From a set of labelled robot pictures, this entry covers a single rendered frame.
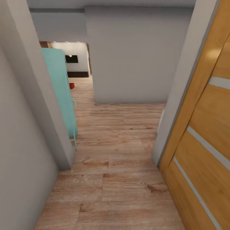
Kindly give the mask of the storage box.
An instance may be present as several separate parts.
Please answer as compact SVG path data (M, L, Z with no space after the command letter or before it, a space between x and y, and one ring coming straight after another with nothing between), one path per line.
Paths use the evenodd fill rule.
M74 83L70 83L69 86L70 86L70 89L73 89L74 88Z

